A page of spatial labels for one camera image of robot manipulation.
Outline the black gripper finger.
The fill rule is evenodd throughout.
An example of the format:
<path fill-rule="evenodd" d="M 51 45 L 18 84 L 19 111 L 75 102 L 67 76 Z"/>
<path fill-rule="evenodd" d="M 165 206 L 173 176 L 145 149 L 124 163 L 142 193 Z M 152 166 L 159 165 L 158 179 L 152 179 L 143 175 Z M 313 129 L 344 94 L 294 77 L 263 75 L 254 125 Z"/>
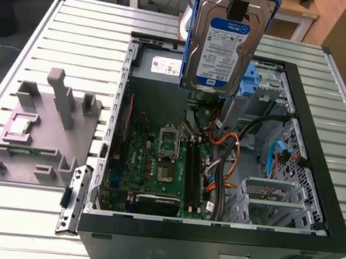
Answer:
<path fill-rule="evenodd" d="M 227 19 L 241 22 L 251 0 L 231 0 L 227 8 Z"/>

